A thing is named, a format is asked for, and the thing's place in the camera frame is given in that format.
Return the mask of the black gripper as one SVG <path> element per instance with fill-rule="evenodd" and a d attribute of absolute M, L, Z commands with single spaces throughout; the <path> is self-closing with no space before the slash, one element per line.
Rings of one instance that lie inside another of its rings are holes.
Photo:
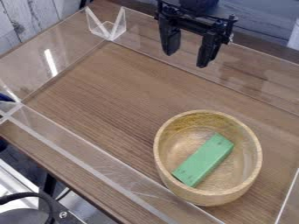
<path fill-rule="evenodd" d="M 170 56 L 178 50 L 181 30 L 202 36 L 196 66 L 204 68 L 214 60 L 220 44 L 233 38 L 233 24 L 238 21 L 233 14 L 216 17 L 206 13 L 210 0 L 156 0 L 154 20 L 158 24 L 162 52 Z"/>

